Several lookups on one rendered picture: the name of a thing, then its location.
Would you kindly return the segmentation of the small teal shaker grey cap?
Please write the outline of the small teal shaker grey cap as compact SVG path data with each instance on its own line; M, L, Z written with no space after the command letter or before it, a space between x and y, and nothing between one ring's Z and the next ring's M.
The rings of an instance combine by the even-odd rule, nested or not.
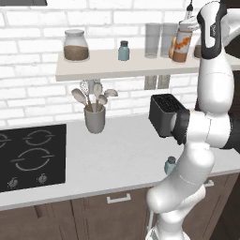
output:
M170 174L176 165L176 158L169 156L164 165L164 172Z
M120 42L120 47L118 49L118 59L120 61L127 61L129 59L129 47L126 40Z

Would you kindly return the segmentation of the orange condiment bottle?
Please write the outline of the orange condiment bottle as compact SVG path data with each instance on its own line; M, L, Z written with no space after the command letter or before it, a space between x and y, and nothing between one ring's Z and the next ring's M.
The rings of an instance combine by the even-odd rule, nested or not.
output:
M184 63L187 60L192 32L199 28L197 19L192 15L192 12L193 6L192 3L189 3L186 16L178 24L176 35L172 39L172 45L169 49L169 57L177 63Z

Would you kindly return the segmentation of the grey utensil pot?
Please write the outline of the grey utensil pot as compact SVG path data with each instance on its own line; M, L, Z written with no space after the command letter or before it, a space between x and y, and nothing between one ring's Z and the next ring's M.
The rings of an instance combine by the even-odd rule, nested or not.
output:
M100 112L96 112L95 103L92 104L92 107L92 112L89 112L87 108L84 109L85 125L90 133L99 134L105 127L106 109L102 107Z

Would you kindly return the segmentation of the beige wooden spoon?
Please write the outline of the beige wooden spoon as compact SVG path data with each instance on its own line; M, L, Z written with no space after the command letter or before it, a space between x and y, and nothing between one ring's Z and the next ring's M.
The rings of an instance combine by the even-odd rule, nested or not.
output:
M103 89L103 87L100 82L96 82L94 84L94 95L96 97L96 111L98 110L98 97L101 95L102 89Z
M80 89L74 88L71 91L71 94L72 94L72 96L74 96L74 98L78 102L82 103L84 106L87 106L85 95L83 94L83 92Z
M107 89L105 92L104 92L104 96L106 98L108 97L117 97L118 96L118 93L116 90L114 89Z
M100 112L103 105L108 102L108 99L104 95L100 95L98 97L98 108L97 110Z

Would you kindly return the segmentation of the black toaster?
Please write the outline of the black toaster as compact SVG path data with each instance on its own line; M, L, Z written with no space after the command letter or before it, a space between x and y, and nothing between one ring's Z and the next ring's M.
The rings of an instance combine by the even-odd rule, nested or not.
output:
M182 143L186 138L190 112L171 94L151 96L149 120L161 138L171 137Z

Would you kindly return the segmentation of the pale slotted spatula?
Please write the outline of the pale slotted spatula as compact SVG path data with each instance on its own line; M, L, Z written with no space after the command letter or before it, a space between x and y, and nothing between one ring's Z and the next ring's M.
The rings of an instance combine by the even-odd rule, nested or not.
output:
M88 81L80 81L80 88L81 88L82 92L85 94L85 96L87 98L87 104L88 104L89 111L90 112L93 111L91 100L90 100L90 97L89 97Z

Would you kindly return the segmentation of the glass jar with brown contents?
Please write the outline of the glass jar with brown contents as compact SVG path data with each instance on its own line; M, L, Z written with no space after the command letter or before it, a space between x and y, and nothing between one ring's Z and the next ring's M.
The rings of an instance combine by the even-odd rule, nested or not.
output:
M68 61L85 61L89 58L89 49L84 31L69 29L65 31L64 56Z

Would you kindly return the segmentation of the clear drinking glass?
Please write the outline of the clear drinking glass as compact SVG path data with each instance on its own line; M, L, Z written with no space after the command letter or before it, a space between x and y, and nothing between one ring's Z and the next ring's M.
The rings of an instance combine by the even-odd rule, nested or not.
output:
M145 25L145 53L147 58L156 58L160 39L161 24L150 22Z
M160 45L160 56L168 58L169 49L172 46L173 38L176 35L178 28L177 23L165 22L162 27L161 33L161 45Z

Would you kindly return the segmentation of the black hob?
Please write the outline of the black hob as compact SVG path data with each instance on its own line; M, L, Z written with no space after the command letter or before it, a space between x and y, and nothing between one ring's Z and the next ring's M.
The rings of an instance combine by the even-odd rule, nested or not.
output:
M66 124L0 130L0 192L64 184L66 151ZM10 188L13 177L18 185Z

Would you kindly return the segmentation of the brown wooden drawer front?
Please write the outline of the brown wooden drawer front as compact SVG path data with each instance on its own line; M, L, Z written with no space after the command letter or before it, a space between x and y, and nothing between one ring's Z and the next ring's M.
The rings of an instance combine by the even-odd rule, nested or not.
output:
M79 240L144 240L149 217L148 188L139 188L72 200ZM107 204L107 196L131 200Z

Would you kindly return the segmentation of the brown wooden cupboard door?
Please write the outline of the brown wooden cupboard door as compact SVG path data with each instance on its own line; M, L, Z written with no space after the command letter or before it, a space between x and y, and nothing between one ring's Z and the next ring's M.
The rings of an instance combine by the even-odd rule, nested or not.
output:
M215 185L186 216L183 230L190 240L209 240L238 178L238 173L209 177Z

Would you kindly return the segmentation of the brown wooden cupboard panel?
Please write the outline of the brown wooden cupboard panel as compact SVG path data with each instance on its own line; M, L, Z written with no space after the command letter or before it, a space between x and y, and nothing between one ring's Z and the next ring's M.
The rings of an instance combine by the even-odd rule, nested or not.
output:
M0 211L0 240L78 240L70 201Z

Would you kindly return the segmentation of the dark range hood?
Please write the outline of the dark range hood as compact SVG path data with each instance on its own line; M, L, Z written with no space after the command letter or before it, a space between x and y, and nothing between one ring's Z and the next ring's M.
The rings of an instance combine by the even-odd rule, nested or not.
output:
M0 0L0 7L46 7L47 0Z

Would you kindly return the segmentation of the grey wall socket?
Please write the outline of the grey wall socket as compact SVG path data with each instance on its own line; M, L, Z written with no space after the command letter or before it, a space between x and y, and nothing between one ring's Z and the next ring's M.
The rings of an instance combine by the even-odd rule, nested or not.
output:
M170 75L159 75L157 81L158 89L168 89L170 84Z
M144 79L144 89L145 90L155 90L157 87L157 76L146 76Z

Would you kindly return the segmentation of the pale wall shelf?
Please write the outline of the pale wall shelf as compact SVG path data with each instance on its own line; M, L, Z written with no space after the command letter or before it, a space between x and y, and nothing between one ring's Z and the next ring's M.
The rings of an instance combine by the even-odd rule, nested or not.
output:
M119 61L117 50L97 50L90 52L90 58L82 62L69 62L63 54L58 55L55 79L58 82L96 80L138 76L197 73L200 60L190 49L185 63L175 63L170 58L158 56L144 57L143 49L130 51L130 59Z

